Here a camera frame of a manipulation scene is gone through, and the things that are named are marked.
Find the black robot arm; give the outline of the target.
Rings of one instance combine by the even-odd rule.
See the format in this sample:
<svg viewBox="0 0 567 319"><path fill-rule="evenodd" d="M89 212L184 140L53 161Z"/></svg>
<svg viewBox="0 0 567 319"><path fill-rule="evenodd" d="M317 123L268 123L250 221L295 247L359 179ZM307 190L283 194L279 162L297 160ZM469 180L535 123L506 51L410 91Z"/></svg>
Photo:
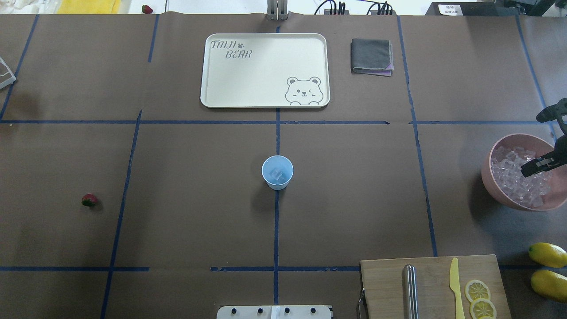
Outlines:
<svg viewBox="0 0 567 319"><path fill-rule="evenodd" d="M524 177L539 174L544 171L551 171L567 163L567 125L564 117L567 115L567 100L560 99L555 105L543 109L536 116L540 123L556 121L563 132L554 145L553 151L528 161L521 166L520 171Z"/></svg>

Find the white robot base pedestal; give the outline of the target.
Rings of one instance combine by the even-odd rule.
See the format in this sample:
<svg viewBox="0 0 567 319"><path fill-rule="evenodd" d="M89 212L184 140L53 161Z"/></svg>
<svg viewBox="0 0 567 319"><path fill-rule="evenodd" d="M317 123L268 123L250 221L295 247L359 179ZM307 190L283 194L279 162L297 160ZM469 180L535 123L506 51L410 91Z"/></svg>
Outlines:
<svg viewBox="0 0 567 319"><path fill-rule="evenodd" d="M223 306L217 319L332 319L334 311L327 305L243 305Z"/></svg>

